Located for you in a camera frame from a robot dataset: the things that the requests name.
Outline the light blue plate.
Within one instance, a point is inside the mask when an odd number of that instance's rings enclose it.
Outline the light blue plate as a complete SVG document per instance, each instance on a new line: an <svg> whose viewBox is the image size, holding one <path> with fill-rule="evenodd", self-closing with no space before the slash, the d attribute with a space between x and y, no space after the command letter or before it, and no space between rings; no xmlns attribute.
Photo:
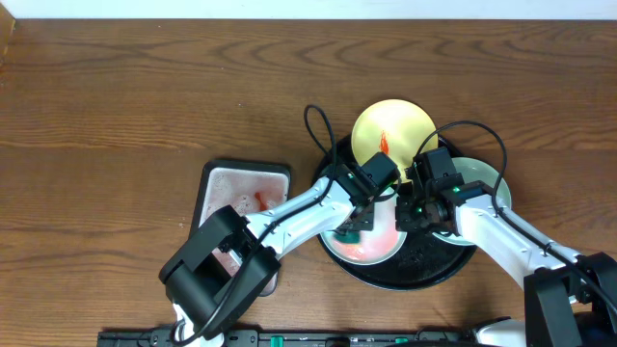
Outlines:
<svg viewBox="0 0 617 347"><path fill-rule="evenodd" d="M466 183L471 183L476 180L483 181L490 187L493 187L496 183L498 171L489 164L469 158L469 157L455 157L452 159L455 169L462 175ZM505 203L508 208L512 207L512 196L510 188L505 180L502 180L497 190L497 197ZM454 246L469 247L472 243L464 240L461 236L457 236L454 233L445 235L445 232L434 232L433 236L437 239Z"/></svg>
<svg viewBox="0 0 617 347"><path fill-rule="evenodd" d="M403 246L407 233L398 231L395 227L396 196L373 205L373 227L368 230L361 227L356 243L344 243L337 239L334 231L320 234L328 251L337 258L354 265L375 265L394 256Z"/></svg>

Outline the green yellow sponge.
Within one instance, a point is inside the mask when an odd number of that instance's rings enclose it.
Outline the green yellow sponge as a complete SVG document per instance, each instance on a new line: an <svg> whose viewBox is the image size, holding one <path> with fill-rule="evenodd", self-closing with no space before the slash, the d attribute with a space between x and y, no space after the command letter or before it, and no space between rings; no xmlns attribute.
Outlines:
<svg viewBox="0 0 617 347"><path fill-rule="evenodd" d="M336 231L334 239L342 244L359 244L361 235L358 231Z"/></svg>

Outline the light blue plate front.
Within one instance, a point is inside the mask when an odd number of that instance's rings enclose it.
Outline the light blue plate front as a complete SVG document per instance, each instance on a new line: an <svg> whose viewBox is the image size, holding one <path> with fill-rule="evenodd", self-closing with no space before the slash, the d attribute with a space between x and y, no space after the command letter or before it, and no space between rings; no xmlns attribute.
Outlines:
<svg viewBox="0 0 617 347"><path fill-rule="evenodd" d="M354 265L375 265L394 256L403 246L407 233L398 231L395 227L396 196L373 205L373 227L368 230L361 227L356 243L344 243L337 239L334 231L320 234L328 251L337 258Z"/></svg>

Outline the yellow plate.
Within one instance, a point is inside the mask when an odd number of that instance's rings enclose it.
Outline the yellow plate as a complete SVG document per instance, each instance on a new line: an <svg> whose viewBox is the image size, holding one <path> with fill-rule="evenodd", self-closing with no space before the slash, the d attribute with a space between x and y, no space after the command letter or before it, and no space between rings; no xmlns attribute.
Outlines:
<svg viewBox="0 0 617 347"><path fill-rule="evenodd" d="M372 104L357 118L351 146L359 165L377 152L386 154L399 169L403 183L410 182L405 170L413 165L418 148L436 126L428 114L414 103L387 99Z"/></svg>

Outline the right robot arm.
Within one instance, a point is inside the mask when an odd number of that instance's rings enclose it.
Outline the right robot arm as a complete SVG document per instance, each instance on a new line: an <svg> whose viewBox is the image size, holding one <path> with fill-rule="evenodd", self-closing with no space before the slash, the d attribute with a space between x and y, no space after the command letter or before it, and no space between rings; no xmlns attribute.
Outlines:
<svg viewBox="0 0 617 347"><path fill-rule="evenodd" d="M464 181L449 152L417 155L397 201L396 225L414 235L447 230L481 249L523 290L524 319L472 329L477 346L613 346L616 261L565 247L510 209L497 187Z"/></svg>

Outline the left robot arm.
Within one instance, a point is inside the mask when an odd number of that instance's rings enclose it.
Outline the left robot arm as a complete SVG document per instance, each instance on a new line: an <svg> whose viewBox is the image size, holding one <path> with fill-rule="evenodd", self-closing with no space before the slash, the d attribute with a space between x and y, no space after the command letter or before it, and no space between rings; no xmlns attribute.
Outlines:
<svg viewBox="0 0 617 347"><path fill-rule="evenodd" d="M282 257L364 212L398 177L396 164L378 152L361 166L334 162L309 190L273 209L215 211L159 273L179 315L171 343L196 346L223 334L279 272Z"/></svg>

